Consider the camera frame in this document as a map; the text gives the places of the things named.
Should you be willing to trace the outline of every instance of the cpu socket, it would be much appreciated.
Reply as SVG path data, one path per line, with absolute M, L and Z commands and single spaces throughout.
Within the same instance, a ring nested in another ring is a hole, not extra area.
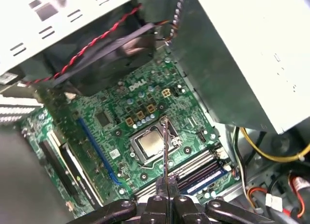
M 151 126 L 142 129 L 130 138 L 131 151 L 143 165 L 147 165 L 163 155 L 164 149 L 164 127 L 160 120 Z M 172 123 L 168 123 L 168 151 L 172 152 L 182 145 Z

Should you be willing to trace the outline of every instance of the motherboard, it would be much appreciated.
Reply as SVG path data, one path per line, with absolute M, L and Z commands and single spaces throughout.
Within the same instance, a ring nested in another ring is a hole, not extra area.
M 214 128 L 167 53 L 90 97 L 58 89 L 37 94 L 45 108 L 21 128 L 76 217 L 155 194 L 162 118 L 169 120 L 169 173 L 178 175 L 182 194 L 203 204 L 236 182 Z

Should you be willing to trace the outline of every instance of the chipset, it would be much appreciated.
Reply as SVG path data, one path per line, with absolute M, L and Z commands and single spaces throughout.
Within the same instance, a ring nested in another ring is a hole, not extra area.
M 164 148 L 164 127 L 160 120 L 145 129 L 142 129 L 130 138 L 131 151 L 136 153 L 139 161 L 147 165 L 156 161 L 163 155 Z M 173 124 L 168 125 L 168 151 L 180 148 L 182 141 L 178 136 Z
M 105 111 L 102 111 L 102 112 L 96 114 L 96 118 L 99 121 L 101 127 L 105 127 L 111 123 L 111 120 Z

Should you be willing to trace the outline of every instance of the dell logo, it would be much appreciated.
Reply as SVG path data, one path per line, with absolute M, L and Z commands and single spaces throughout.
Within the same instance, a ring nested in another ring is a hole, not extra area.
M 131 92 L 133 92 L 134 90 L 136 90 L 137 88 L 143 86 L 144 84 L 146 84 L 146 81 L 144 79 L 141 79 L 140 81 L 136 82 L 135 84 L 129 86 L 129 90 Z

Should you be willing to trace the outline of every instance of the blue pcie slot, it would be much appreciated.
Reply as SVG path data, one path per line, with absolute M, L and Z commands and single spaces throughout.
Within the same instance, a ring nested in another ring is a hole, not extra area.
M 103 152 L 101 151 L 98 143 L 96 142 L 95 138 L 93 137 L 92 133 L 90 132 L 90 130 L 88 129 L 87 125 L 85 124 L 83 118 L 79 117 L 77 119 L 77 122 L 82 126 L 82 129 L 84 130 L 85 134 L 87 135 L 88 140 L 91 142 L 92 146 L 94 147 L 95 151 L 97 152 L 98 156 L 100 157 L 101 161 L 103 162 L 105 168 L 108 171 L 108 175 L 110 176 L 110 178 L 112 179 L 112 181 L 117 184 L 117 185 L 121 185 L 121 182 L 118 181 L 111 165 L 109 164 L 107 158 L 105 157 L 105 155 L 103 154 Z
M 194 195 L 197 192 L 201 191 L 202 189 L 208 187 L 224 175 L 226 175 L 228 172 L 224 169 L 219 169 L 215 171 L 212 174 L 209 174 L 208 176 L 205 176 L 203 179 L 200 179 L 196 183 L 191 184 L 190 186 L 182 189 L 180 192 L 181 194 L 187 194 L 187 195 Z

